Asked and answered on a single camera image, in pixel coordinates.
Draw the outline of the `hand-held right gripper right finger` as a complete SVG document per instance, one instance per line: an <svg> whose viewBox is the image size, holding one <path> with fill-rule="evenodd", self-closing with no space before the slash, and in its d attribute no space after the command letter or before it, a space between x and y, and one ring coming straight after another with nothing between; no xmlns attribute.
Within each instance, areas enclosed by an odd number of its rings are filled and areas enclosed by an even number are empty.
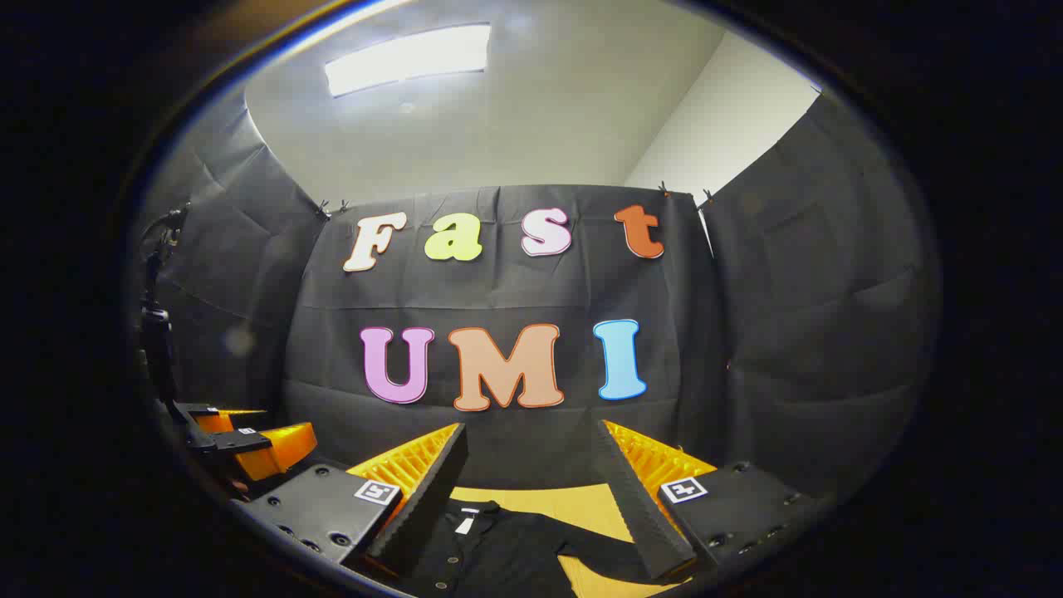
<svg viewBox="0 0 1063 598"><path fill-rule="evenodd" d="M821 503L739 461L711 465L600 420L592 455L649 576L723 582L781 551L817 523Z"/></svg>

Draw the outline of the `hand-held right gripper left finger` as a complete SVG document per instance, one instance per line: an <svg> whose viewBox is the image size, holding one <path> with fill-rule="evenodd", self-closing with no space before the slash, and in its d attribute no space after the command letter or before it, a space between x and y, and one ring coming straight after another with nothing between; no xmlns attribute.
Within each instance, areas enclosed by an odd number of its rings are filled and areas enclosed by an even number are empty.
<svg viewBox="0 0 1063 598"><path fill-rule="evenodd" d="M466 425L450 424L350 469L315 465L235 507L244 523L315 566L402 576L448 507L467 457Z"/></svg>

